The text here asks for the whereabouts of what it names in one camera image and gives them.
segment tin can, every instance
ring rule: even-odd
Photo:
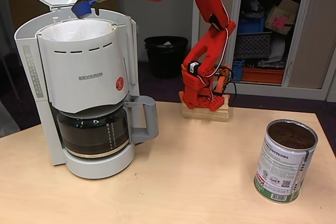
[[[280,203],[295,200],[318,142],[310,127],[293,120],[276,120],[267,126],[257,174],[256,189]]]

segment coffee maker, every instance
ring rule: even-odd
[[[139,96],[136,24],[109,10],[78,20],[77,0],[40,1],[50,12],[15,40],[51,163],[82,178],[112,176],[132,162],[135,144],[159,133],[155,101]]]

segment storage box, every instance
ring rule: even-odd
[[[245,60],[234,60],[232,64],[233,81],[241,81]]]
[[[271,34],[238,34],[234,59],[267,59],[270,55]]]
[[[282,0],[267,16],[265,27],[287,35],[294,26],[300,5],[292,0]]]
[[[244,68],[243,81],[281,84],[285,70]]]
[[[240,18],[237,34],[263,33],[265,30],[265,18]]]

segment carafe lid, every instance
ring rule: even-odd
[[[97,106],[93,108],[89,108],[86,110],[82,110],[78,113],[68,113],[64,111],[60,111],[63,115],[74,118],[74,119],[96,119],[101,118],[103,116],[109,115],[113,113],[114,111],[118,110],[122,107],[124,101],[119,102],[115,105],[103,105],[103,106]]]

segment red sticker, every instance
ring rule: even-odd
[[[124,87],[124,79],[122,77],[119,77],[117,79],[115,87],[117,88],[118,91],[122,90],[122,88]]]
[[[262,185],[264,185],[265,181],[261,178],[261,176],[259,175],[258,172],[257,172],[257,178],[258,178],[258,180],[260,181],[260,183],[261,183]]]

